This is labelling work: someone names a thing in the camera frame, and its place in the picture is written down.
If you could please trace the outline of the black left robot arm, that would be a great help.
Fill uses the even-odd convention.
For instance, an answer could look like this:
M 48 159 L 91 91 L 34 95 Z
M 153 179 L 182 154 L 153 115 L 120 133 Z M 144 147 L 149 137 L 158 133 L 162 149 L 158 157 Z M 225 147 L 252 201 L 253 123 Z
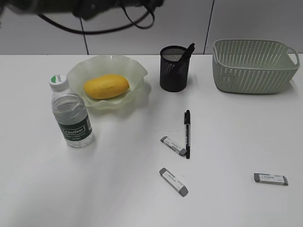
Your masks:
M 71 13 L 90 20 L 96 15 L 121 7 L 144 7 L 147 11 L 163 5 L 162 0 L 2 0 L 0 12 L 9 9 L 22 15 Z

